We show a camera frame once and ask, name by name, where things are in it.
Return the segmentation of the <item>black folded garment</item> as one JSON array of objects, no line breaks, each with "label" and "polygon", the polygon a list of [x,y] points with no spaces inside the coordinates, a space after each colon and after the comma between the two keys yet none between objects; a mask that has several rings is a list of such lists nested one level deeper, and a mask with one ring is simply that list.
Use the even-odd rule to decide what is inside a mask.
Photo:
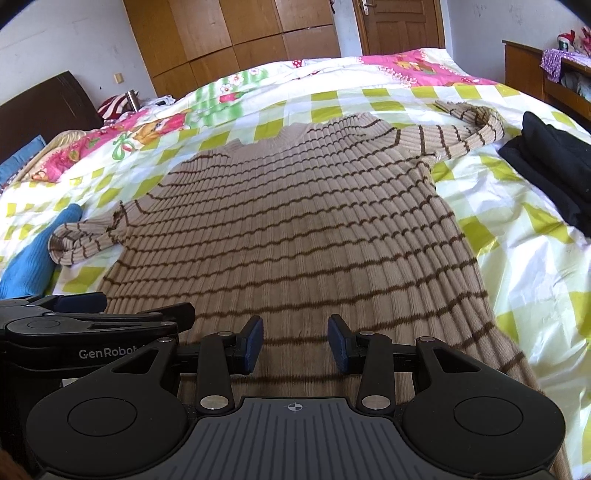
[{"label": "black folded garment", "polygon": [[590,235],[588,143],[527,111],[521,134],[500,148],[499,155],[554,203],[568,225]]}]

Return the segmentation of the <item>metal thermos flask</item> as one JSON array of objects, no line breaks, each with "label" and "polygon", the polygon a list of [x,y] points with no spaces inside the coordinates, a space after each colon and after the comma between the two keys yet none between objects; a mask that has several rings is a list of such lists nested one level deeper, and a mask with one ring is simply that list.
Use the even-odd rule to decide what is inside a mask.
[{"label": "metal thermos flask", "polygon": [[134,112],[138,112],[140,110],[140,103],[137,98],[136,92],[134,90],[128,90],[126,92],[126,97],[128,100],[128,104]]}]

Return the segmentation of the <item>beige brown striped knit sweater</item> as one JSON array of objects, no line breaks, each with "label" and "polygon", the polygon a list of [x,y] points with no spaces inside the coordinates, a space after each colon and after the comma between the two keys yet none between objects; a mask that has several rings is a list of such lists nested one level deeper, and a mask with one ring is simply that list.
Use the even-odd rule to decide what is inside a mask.
[{"label": "beige brown striped knit sweater", "polygon": [[370,114],[294,124],[174,167],[60,226],[64,266],[117,245],[111,314],[187,302],[171,335],[41,401],[27,439],[66,479],[565,479],[566,425],[496,325],[431,170],[500,139]]}]

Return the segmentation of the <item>wooden side cabinet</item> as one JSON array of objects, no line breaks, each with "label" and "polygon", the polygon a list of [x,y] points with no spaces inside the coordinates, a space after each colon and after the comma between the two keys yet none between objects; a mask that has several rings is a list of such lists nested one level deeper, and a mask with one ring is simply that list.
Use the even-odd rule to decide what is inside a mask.
[{"label": "wooden side cabinet", "polygon": [[542,69],[543,51],[504,40],[505,84],[544,101],[590,127],[590,102],[560,82],[552,82]]}]

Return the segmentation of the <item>purple patterned cloth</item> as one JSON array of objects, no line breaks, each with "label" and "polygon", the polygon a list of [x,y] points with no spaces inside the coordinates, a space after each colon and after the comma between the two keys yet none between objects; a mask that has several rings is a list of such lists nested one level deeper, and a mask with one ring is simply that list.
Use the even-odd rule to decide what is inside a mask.
[{"label": "purple patterned cloth", "polygon": [[547,78],[554,83],[558,83],[561,76],[562,61],[571,60],[577,65],[589,67],[591,59],[589,56],[576,51],[566,51],[558,49],[547,49],[542,52],[541,68],[546,72]]}]

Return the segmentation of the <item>red plush toy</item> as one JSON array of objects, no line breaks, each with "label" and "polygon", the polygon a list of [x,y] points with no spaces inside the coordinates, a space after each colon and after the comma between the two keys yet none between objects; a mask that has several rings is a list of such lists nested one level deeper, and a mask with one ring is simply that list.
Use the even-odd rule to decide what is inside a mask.
[{"label": "red plush toy", "polygon": [[576,33],[573,29],[557,36],[558,49],[561,51],[575,51]]}]

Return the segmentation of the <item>colourful checkered bed quilt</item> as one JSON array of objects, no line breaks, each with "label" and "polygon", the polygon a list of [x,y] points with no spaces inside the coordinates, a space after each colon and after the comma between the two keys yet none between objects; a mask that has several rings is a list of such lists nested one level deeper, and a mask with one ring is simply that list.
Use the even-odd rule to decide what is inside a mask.
[{"label": "colourful checkered bed quilt", "polygon": [[332,314],[430,335],[550,397],[567,428],[554,474],[584,479],[590,240],[499,155],[527,111],[589,140],[441,49],[235,72],[125,121],[54,183],[12,183],[1,263],[75,203],[48,242],[51,290],[102,291],[111,313],[189,302],[184,343],[259,316],[236,396],[355,397]]}]

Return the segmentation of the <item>blue knit garment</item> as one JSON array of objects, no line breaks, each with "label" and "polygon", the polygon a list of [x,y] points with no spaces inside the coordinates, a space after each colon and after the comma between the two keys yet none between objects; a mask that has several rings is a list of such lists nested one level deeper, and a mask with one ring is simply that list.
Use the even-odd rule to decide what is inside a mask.
[{"label": "blue knit garment", "polygon": [[1,277],[2,300],[41,295],[45,291],[55,269],[49,255],[49,239],[59,226],[78,222],[81,216],[79,205],[68,205],[10,261]]}]

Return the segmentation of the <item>blue pillow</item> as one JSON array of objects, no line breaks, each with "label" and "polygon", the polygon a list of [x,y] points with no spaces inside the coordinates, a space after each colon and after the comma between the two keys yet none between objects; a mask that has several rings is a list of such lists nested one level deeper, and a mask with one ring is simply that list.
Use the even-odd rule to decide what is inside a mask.
[{"label": "blue pillow", "polygon": [[4,160],[0,166],[1,184],[7,184],[45,145],[46,143],[43,137],[37,135],[29,143]]}]

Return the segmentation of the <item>dark wooden headboard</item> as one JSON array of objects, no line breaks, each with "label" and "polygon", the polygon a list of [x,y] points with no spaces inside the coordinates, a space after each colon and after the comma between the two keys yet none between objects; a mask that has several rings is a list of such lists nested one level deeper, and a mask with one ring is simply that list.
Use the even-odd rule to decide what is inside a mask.
[{"label": "dark wooden headboard", "polygon": [[45,141],[66,130],[103,126],[81,84],[63,72],[15,96],[0,107],[1,162],[38,135]]}]

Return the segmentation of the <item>wooden wardrobe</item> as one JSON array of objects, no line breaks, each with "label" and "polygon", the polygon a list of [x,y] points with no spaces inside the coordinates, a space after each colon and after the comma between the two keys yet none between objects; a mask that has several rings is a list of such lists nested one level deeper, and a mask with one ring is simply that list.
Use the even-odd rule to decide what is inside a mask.
[{"label": "wooden wardrobe", "polygon": [[125,0],[155,92],[180,98],[283,60],[339,57],[329,1]]}]

